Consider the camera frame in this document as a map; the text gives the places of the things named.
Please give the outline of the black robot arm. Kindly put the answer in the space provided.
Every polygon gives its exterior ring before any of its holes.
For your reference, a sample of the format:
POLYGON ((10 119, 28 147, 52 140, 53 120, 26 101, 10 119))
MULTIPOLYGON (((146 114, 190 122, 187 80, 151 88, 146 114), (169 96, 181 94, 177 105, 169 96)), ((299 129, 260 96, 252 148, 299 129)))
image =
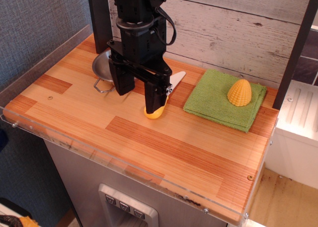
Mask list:
POLYGON ((121 40, 109 41, 110 72, 119 95, 135 88, 135 79, 144 83, 146 112, 154 113, 165 105, 172 87, 171 68, 163 59, 167 46, 166 24, 172 19, 161 8, 166 0, 114 0, 116 25, 121 40))

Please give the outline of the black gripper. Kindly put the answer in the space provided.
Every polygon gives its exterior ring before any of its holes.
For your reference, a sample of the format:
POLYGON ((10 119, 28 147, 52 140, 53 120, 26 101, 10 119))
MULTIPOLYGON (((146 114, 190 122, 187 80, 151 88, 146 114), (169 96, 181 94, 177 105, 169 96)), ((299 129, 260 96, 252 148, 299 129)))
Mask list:
POLYGON ((166 18, 149 18, 136 23, 116 19, 121 41, 110 41, 109 69, 115 89, 124 95, 135 88, 135 78, 145 82, 148 114, 164 105, 172 70, 163 61, 166 47, 166 18))

